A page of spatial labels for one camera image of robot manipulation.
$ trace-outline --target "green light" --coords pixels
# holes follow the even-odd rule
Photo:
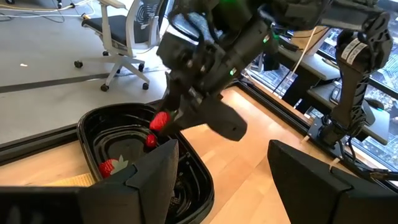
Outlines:
[[[262,42],[263,42],[263,43],[266,43],[268,40],[269,40],[269,36],[266,35],[266,36],[263,38]]]
[[[279,35],[275,34],[274,32],[272,32],[272,35],[274,36],[274,39],[279,39]]]
[[[231,71],[229,71],[229,74],[230,74],[230,75],[234,75],[235,72],[236,72],[236,68],[232,68]]]

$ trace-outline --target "desk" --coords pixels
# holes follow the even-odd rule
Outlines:
[[[290,223],[272,180],[269,140],[278,139],[326,163],[331,159],[309,142],[300,144],[301,134],[239,88],[229,88],[223,96],[248,122],[240,142],[228,141],[204,125],[183,131],[213,177],[215,203],[203,223]],[[1,166],[0,185],[44,185],[87,172],[80,144],[72,142]]]
[[[318,86],[312,88],[308,91],[308,94],[313,97],[316,101],[319,101],[321,104],[325,105],[328,109],[334,108],[336,105],[330,101],[330,95],[335,89],[336,84],[331,83],[328,85]],[[375,117],[375,122],[368,126],[365,124],[363,126],[363,135],[359,134],[360,140],[364,140],[364,138],[371,136],[378,142],[383,145],[388,143],[388,135],[389,135],[389,124],[390,124],[390,114],[386,111],[379,111],[373,107],[370,107],[373,115]]]
[[[292,52],[279,47],[279,62],[286,67],[293,69],[302,52]],[[307,90],[311,87],[330,83],[340,78],[340,71],[326,64],[318,54],[304,55],[299,67],[296,70],[297,78],[282,97],[289,105],[295,106],[300,99],[303,101],[296,107],[301,113],[307,112],[310,105],[305,101]]]

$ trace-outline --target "black desk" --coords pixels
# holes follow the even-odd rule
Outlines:
[[[279,47],[279,62],[288,68],[293,69],[302,52],[292,52],[283,47]],[[340,71],[326,64],[322,57],[315,55],[304,55],[303,60],[298,66],[296,72],[297,78],[286,91],[282,99],[291,106],[295,106],[302,99],[302,102],[296,107],[301,113],[307,112],[310,103],[307,101],[307,90],[317,85],[324,85],[340,78]]]
[[[331,109],[336,105],[330,101],[330,95],[335,89],[336,84],[331,83],[323,86],[318,86],[308,90],[308,95],[312,97],[312,106],[323,114],[330,113]],[[386,111],[380,111],[372,106],[370,107],[375,117],[375,122],[368,126],[365,124],[357,139],[363,141],[368,136],[371,136],[379,143],[386,145],[388,143],[390,114]]]

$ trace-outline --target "chair wheel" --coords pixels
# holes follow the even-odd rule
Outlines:
[[[107,85],[105,85],[105,84],[101,85],[101,91],[106,92],[106,91],[108,91],[108,90],[109,90],[109,86],[107,86]]]
[[[144,67],[145,67],[145,65],[143,63],[141,63],[141,64],[138,65],[138,70],[140,72],[143,72],[144,71]]]
[[[76,68],[81,68],[83,66],[83,62],[81,61],[75,61],[74,64]]]
[[[148,83],[142,84],[142,89],[143,90],[148,90],[149,89],[149,84]]]

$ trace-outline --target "chair base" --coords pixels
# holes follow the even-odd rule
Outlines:
[[[147,90],[149,88],[150,80],[143,74],[145,61],[139,60],[136,58],[126,57],[123,55],[109,55],[104,54],[104,57],[95,57],[95,58],[83,58],[81,60],[75,61],[75,67],[81,68],[83,67],[83,62],[101,62],[101,63],[114,63],[114,66],[107,77],[105,84],[101,86],[102,91],[109,90],[109,84],[112,82],[114,76],[120,72],[120,69],[123,67],[127,68],[130,72],[136,74],[139,78],[145,81],[142,86],[143,90]],[[134,67],[133,64],[139,64],[138,68]]]

